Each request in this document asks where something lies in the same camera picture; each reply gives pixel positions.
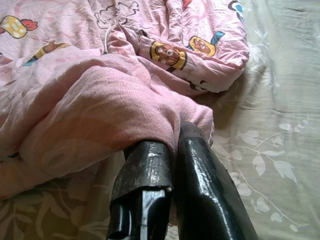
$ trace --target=pink blanket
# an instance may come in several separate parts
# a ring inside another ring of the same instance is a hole
[[[237,1],[105,2],[0,9],[0,199],[143,139],[174,156],[181,121],[212,141],[212,110],[187,96],[226,90],[243,71]]]

